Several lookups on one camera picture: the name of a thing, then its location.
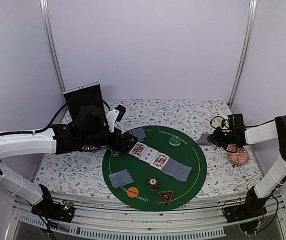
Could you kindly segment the blue poker chip stack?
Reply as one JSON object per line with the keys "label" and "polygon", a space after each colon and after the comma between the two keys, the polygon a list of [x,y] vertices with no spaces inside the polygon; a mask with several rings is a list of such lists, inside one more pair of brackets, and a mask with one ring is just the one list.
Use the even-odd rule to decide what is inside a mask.
{"label": "blue poker chip stack", "polygon": [[110,150],[110,154],[111,154],[112,157],[118,157],[119,156],[119,151]]}

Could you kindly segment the queen of spades card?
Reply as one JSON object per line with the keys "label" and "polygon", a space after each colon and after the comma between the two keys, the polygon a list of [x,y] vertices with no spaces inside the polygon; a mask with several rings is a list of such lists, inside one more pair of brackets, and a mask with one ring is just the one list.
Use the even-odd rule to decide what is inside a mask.
{"label": "queen of spades card", "polygon": [[141,142],[137,142],[133,148],[129,151],[129,154],[132,156],[135,156],[137,158],[140,158],[143,153],[146,151],[146,149],[148,148],[147,145],[141,143]]}

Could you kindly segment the dealt card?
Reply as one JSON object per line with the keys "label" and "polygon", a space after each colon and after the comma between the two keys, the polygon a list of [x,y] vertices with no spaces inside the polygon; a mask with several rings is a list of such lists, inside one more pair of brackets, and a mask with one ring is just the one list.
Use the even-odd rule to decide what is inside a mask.
{"label": "dealt card", "polygon": [[145,134],[144,129],[142,127],[132,129],[132,130],[130,130],[130,133],[133,136],[137,137],[139,141],[143,141],[146,137],[146,134]]}
{"label": "dealt card", "polygon": [[115,189],[134,182],[130,172],[127,169],[112,173],[108,177]]}

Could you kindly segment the blue playing card deck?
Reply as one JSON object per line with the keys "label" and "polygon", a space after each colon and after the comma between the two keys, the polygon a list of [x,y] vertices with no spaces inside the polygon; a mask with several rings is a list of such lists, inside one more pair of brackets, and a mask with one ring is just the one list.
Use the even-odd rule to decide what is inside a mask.
{"label": "blue playing card deck", "polygon": [[200,138],[197,140],[197,143],[199,145],[210,145],[211,144],[210,136],[211,136],[211,134],[209,134],[209,133],[201,134]]}

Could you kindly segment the three of diamonds card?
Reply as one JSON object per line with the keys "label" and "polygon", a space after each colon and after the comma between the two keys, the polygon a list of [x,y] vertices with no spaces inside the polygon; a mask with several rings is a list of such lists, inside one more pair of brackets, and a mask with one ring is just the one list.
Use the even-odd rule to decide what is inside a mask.
{"label": "three of diamonds card", "polygon": [[150,165],[157,153],[158,151],[156,149],[147,147],[147,149],[143,152],[142,156],[139,159]]}

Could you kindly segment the king of diamonds card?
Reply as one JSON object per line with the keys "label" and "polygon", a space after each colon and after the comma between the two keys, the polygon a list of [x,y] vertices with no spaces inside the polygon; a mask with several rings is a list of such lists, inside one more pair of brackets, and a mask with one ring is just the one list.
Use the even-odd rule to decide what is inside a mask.
{"label": "king of diamonds card", "polygon": [[156,156],[154,157],[154,159],[151,161],[150,166],[158,170],[161,170],[165,166],[165,164],[168,162],[169,158],[170,157],[168,155],[158,152]]}

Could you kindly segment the orange big blind button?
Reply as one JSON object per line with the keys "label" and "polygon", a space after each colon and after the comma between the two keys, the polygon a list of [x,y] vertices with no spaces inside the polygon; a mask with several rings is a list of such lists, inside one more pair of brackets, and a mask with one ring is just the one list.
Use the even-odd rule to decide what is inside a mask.
{"label": "orange big blind button", "polygon": [[139,196],[139,189],[132,186],[127,189],[126,194],[131,199],[137,198]]}

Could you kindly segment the red black poker chip stack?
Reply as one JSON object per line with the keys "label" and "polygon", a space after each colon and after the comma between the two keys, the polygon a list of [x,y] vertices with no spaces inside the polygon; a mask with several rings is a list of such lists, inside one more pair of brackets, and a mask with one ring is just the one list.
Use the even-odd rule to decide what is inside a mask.
{"label": "red black poker chip stack", "polygon": [[148,179],[148,187],[151,191],[156,191],[160,188],[160,182],[157,178],[151,177]]}

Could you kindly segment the aluminium poker chip case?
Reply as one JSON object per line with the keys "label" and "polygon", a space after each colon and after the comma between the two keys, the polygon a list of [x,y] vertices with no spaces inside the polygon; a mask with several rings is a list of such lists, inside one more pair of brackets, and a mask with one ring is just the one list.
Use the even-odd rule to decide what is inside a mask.
{"label": "aluminium poker chip case", "polygon": [[97,106],[104,109],[99,81],[69,88],[63,91],[64,99],[72,120],[75,120],[83,106]]}

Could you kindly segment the black red triangular marker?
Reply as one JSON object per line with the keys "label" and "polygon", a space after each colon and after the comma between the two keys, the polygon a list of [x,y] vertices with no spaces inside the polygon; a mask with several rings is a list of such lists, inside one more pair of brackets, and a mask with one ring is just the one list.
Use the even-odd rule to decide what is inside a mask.
{"label": "black red triangular marker", "polygon": [[170,191],[162,191],[159,192],[159,196],[165,201],[165,203],[170,204],[174,195],[174,191],[170,190]]}

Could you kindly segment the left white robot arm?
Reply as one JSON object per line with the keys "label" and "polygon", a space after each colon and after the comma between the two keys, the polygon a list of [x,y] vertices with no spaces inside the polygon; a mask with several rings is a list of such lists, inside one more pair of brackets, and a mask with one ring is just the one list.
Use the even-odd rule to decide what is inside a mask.
{"label": "left white robot arm", "polygon": [[68,124],[49,124],[42,129],[25,131],[0,131],[0,187],[25,199],[46,216],[57,213],[47,187],[34,184],[11,171],[1,160],[31,154],[67,154],[91,152],[94,148],[107,147],[125,153],[138,138],[115,127],[126,109],[119,105],[108,113],[97,106],[81,107],[76,119]]}

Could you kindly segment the round green poker mat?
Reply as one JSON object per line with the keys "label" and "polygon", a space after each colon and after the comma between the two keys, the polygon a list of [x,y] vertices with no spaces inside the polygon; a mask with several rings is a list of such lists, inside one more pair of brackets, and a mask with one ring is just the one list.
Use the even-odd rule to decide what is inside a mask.
{"label": "round green poker mat", "polygon": [[[185,205],[198,194],[205,183],[207,162],[203,151],[192,138],[173,128],[153,125],[144,126],[143,129],[146,134],[144,144],[181,164],[192,167],[187,181],[178,181],[129,153],[120,153],[118,157],[112,157],[110,151],[106,151],[102,162],[102,173],[106,185],[117,199],[141,211],[162,212]],[[169,144],[169,139],[172,136],[180,138],[179,146],[175,147]],[[124,169],[130,172],[134,182],[114,188],[108,176]],[[158,190],[149,189],[149,178],[159,180],[160,188]],[[127,196],[126,191],[129,187],[139,189],[137,198]],[[165,203],[158,194],[165,191],[175,192],[170,204]]]}

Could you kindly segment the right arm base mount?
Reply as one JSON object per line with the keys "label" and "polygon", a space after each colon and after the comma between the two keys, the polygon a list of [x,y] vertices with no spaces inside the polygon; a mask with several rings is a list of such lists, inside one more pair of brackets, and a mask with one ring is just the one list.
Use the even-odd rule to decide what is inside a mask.
{"label": "right arm base mount", "polygon": [[223,215],[227,219],[227,223],[238,222],[255,217],[265,215],[267,213],[265,204],[269,198],[247,197],[244,203],[224,206],[222,208]]}

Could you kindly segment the aluminium frame post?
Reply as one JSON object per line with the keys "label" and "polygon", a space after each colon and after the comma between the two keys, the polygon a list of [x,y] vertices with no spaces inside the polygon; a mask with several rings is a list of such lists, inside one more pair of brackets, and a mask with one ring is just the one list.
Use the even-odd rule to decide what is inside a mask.
{"label": "aluminium frame post", "polygon": [[47,39],[49,52],[50,52],[50,56],[51,56],[53,67],[54,67],[54,72],[55,72],[55,75],[56,75],[56,78],[58,81],[59,88],[60,88],[61,92],[64,92],[65,91],[65,84],[64,84],[61,69],[59,66],[58,56],[56,53],[54,37],[53,37],[53,32],[52,32],[52,27],[51,27],[51,22],[50,22],[48,1],[47,0],[40,0],[39,3],[40,3],[42,21],[43,21],[44,30],[45,30],[45,36]]}
{"label": "aluminium frame post", "polygon": [[256,17],[256,11],[257,11],[257,0],[250,0],[249,1],[249,10],[248,10],[248,16],[247,16],[247,23],[245,28],[245,34],[244,34],[244,41],[243,46],[241,50],[241,55],[232,87],[232,91],[228,100],[228,105],[230,108],[233,107],[237,93],[241,84],[243,71],[245,68],[245,63],[248,55],[248,50],[251,42],[251,37],[253,34],[254,24],[255,24],[255,17]]}

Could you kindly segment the left aluminium frame post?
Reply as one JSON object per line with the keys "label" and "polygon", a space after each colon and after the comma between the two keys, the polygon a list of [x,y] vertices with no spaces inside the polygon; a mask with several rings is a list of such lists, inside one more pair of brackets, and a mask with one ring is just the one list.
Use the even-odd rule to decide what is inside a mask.
{"label": "left aluminium frame post", "polygon": [[59,66],[58,56],[56,53],[54,37],[53,37],[53,32],[52,32],[52,27],[51,27],[51,22],[50,22],[48,1],[47,0],[40,0],[39,3],[40,3],[42,21],[43,21],[44,30],[45,30],[45,36],[47,39],[49,52],[50,52],[50,56],[51,56],[53,67],[54,67],[54,72],[55,72],[55,75],[56,75],[56,78],[58,81],[59,88],[60,88],[61,92],[64,92],[65,91],[65,84],[64,84],[61,69]]}

